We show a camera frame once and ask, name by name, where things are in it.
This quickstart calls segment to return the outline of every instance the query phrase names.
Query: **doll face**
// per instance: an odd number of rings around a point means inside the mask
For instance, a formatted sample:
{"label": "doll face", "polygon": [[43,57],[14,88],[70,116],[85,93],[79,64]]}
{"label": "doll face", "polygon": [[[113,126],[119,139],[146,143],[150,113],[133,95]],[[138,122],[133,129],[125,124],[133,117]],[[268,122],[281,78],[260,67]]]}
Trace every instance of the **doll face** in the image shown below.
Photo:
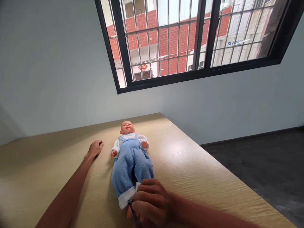
{"label": "doll face", "polygon": [[135,131],[133,124],[130,121],[124,121],[120,126],[120,133],[127,134],[127,133],[133,133]]}

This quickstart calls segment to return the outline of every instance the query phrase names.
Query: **window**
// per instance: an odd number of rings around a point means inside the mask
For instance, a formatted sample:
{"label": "window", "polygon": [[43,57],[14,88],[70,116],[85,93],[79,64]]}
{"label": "window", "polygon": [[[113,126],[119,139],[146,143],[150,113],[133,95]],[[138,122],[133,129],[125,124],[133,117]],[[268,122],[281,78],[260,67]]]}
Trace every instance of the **window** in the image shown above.
{"label": "window", "polygon": [[117,92],[280,64],[303,0],[95,0]]}
{"label": "window", "polygon": [[[191,64],[190,66],[188,66],[188,71],[189,70],[192,70],[192,66],[193,66],[193,64]],[[199,63],[199,69],[201,69],[201,68],[203,68],[204,67],[204,61],[201,61],[200,63]]]}
{"label": "window", "polygon": [[152,73],[150,71],[146,71],[146,72],[143,72],[142,74],[141,73],[135,73],[134,78],[135,78],[135,80],[147,79],[147,78],[150,78],[151,75],[152,75]]}

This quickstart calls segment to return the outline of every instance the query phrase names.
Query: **gray floor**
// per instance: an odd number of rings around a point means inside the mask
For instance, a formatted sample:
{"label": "gray floor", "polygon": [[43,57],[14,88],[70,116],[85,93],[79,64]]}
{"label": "gray floor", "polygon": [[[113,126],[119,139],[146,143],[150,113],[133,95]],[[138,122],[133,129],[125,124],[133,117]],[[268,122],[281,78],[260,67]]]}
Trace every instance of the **gray floor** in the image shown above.
{"label": "gray floor", "polygon": [[202,147],[304,228],[304,128]]}

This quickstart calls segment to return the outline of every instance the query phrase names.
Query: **wooden table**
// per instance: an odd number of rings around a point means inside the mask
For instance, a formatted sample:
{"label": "wooden table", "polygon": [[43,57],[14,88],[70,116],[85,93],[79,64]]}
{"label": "wooden table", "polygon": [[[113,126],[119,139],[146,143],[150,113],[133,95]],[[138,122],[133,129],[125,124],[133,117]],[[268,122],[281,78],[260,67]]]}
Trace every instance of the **wooden table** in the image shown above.
{"label": "wooden table", "polygon": [[[295,227],[162,114],[128,120],[148,138],[155,178],[168,190],[261,227]],[[23,138],[0,147],[0,218],[5,227],[34,227],[96,139],[102,139],[104,147],[86,179],[74,227],[132,227],[111,186],[110,151],[121,122]]]}

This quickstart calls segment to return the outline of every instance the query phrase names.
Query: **human hand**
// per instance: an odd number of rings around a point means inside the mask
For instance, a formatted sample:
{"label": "human hand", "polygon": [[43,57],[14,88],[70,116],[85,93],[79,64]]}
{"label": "human hand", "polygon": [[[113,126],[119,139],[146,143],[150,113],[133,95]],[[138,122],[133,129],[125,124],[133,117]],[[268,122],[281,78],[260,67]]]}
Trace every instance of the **human hand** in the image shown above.
{"label": "human hand", "polygon": [[144,179],[133,196],[133,210],[148,227],[164,227],[172,211],[172,197],[156,179]]}
{"label": "human hand", "polygon": [[117,150],[112,150],[111,157],[114,158],[117,156]]}
{"label": "human hand", "polygon": [[103,146],[104,143],[102,142],[102,140],[95,140],[91,143],[89,151],[85,157],[95,158],[97,155],[100,154]]}
{"label": "human hand", "polygon": [[147,141],[142,141],[142,147],[144,147],[145,149],[148,148],[149,143]]}

